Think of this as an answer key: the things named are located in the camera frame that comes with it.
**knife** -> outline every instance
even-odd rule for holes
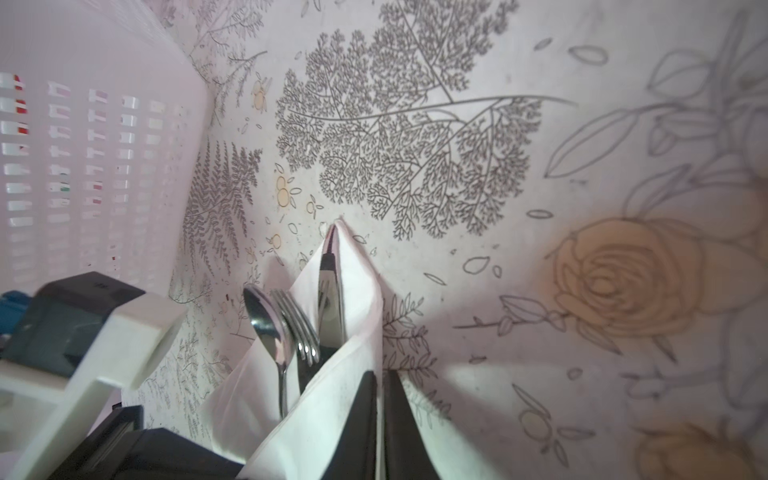
[[[312,366],[299,362],[299,391],[346,341],[344,304],[339,262],[339,228],[333,223],[326,233],[317,283],[317,318],[320,361]]]

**spoon handle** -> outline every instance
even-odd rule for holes
[[[286,399],[286,371],[288,369],[282,368],[277,375],[277,388],[278,401],[280,402],[280,419],[286,418],[288,414],[288,400]]]

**white napkin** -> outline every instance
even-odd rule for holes
[[[256,341],[235,370],[201,406],[213,450],[245,463],[238,478],[318,480],[326,470],[362,375],[382,372],[382,294],[376,273],[341,221],[339,256],[344,319],[349,339],[299,397],[295,356],[287,373],[288,406],[280,422],[277,369]],[[291,287],[317,328],[317,280],[322,246]]]

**knife handle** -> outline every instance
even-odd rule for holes
[[[317,374],[317,372],[320,370],[320,368],[323,367],[325,362],[328,361],[329,358],[331,358],[331,355],[336,353],[338,350],[335,346],[320,346],[320,361],[318,363],[315,363],[312,366],[308,366],[306,362],[299,360],[298,370],[299,370],[299,392],[304,393],[304,389],[306,388],[307,384],[310,382],[312,377]]]

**silverware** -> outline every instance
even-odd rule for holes
[[[304,391],[312,377],[328,359],[341,348],[346,341],[344,326],[344,305],[341,286],[341,268],[339,262],[339,229],[334,223],[328,229],[323,255],[320,257],[318,279],[319,319],[318,339],[320,358],[313,366],[298,365],[299,390]]]
[[[286,371],[293,359],[293,338],[283,317],[275,310],[266,294],[256,285],[249,283],[243,288],[245,308],[250,324],[256,330],[259,340],[270,353],[277,365],[278,402],[280,418],[288,413],[286,400]]]
[[[272,299],[283,314],[288,327],[293,332],[296,347],[301,360],[312,366],[320,360],[319,340],[315,329],[310,325],[309,319],[299,308],[296,300],[289,290],[274,289],[270,291]]]

